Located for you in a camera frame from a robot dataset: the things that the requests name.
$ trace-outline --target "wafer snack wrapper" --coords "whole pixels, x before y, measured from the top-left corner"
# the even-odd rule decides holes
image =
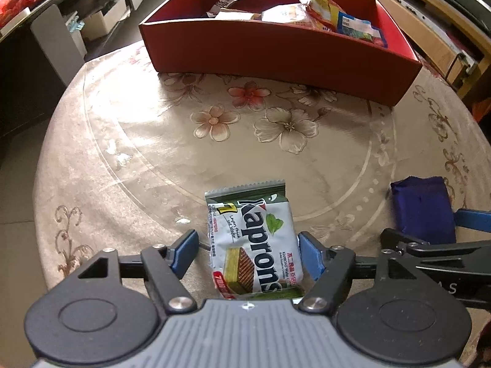
[[[229,8],[233,3],[239,0],[218,0],[212,8],[206,13],[208,18],[214,18],[218,15],[221,8]]]
[[[205,194],[215,286],[227,299],[301,297],[299,242],[285,183]]]

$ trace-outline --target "red cardboard tray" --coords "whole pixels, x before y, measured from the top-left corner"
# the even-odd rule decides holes
[[[388,48],[334,32],[261,21],[206,18],[218,0],[167,0],[140,24],[158,72],[218,73],[306,84],[394,106],[421,63],[377,0],[334,0],[382,29]],[[240,0],[260,13],[299,0]]]

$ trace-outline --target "round table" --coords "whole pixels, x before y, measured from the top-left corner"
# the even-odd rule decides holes
[[[297,232],[376,255],[393,226],[391,182],[440,175],[454,210],[489,210],[490,157],[463,103],[426,68],[389,108],[274,80],[158,74],[139,42],[86,63],[51,119],[34,189],[41,261],[53,287],[105,247],[136,254],[189,228],[206,243],[204,192],[278,178]],[[460,228],[457,238],[487,235]],[[197,300],[217,296],[206,250],[183,283]]]

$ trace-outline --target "snack bag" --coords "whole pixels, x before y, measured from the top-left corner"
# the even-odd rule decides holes
[[[295,298],[299,242],[282,181],[205,194],[215,286],[227,299]]]
[[[221,8],[215,19],[226,19],[228,21],[252,21],[254,19],[260,19],[260,13],[246,12],[241,10],[229,10],[227,8]]]
[[[337,31],[346,36],[365,40],[369,43],[387,48],[387,41],[385,41],[382,31],[379,28],[372,26],[370,21],[363,21],[346,13],[340,13]]]
[[[233,3],[239,0],[218,0],[215,5],[206,13],[208,18],[214,18],[220,12],[220,8],[230,7]]]
[[[318,23],[318,28],[336,31],[338,14],[344,10],[333,0],[299,0]]]
[[[308,15],[305,6],[298,4],[278,5],[263,12],[263,22],[291,23],[302,27],[315,28],[315,21]]]

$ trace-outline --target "pink flower print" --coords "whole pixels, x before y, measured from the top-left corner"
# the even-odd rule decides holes
[[[228,125],[237,123],[240,118],[238,112],[225,112],[221,104],[212,106],[209,112],[199,111],[191,115],[191,120],[200,125],[195,130],[195,137],[204,138],[209,133],[215,141],[225,141],[230,136]]]
[[[262,111],[266,107],[264,97],[271,94],[271,90],[267,88],[258,88],[255,81],[248,81],[244,87],[231,87],[228,93],[235,97],[233,104],[236,108],[244,108],[249,105],[253,111]]]

